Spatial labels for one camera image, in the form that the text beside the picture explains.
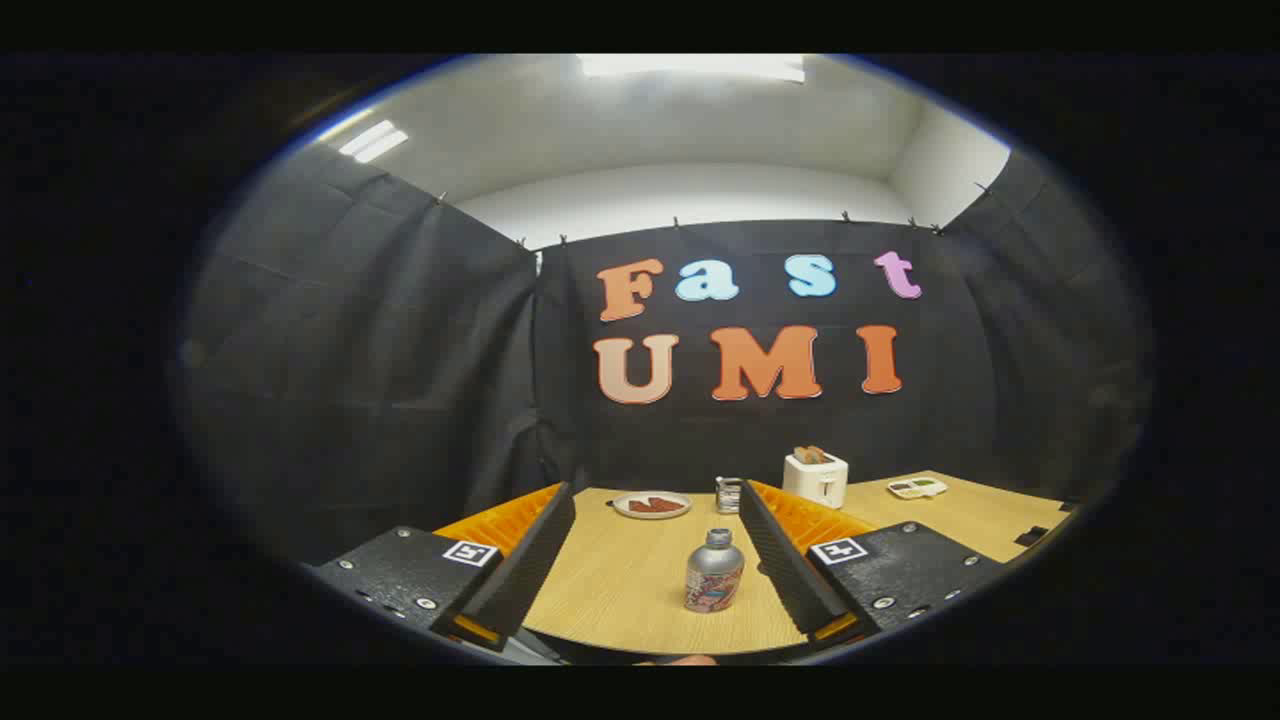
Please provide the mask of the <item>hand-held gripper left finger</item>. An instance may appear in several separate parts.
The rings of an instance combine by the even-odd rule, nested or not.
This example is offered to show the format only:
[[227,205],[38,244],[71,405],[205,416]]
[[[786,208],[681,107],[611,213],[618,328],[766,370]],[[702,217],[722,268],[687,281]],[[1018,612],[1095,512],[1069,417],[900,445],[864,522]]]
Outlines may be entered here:
[[566,483],[448,527],[394,527],[315,568],[317,580],[415,632],[502,651],[576,518]]

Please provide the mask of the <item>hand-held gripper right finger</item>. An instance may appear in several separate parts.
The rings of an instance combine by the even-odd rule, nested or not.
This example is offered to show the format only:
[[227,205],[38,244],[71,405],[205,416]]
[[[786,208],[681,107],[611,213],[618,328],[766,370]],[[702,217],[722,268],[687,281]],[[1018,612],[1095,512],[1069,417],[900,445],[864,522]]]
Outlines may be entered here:
[[740,486],[739,515],[762,571],[814,650],[922,623],[1006,569],[922,521],[874,529],[754,480]]

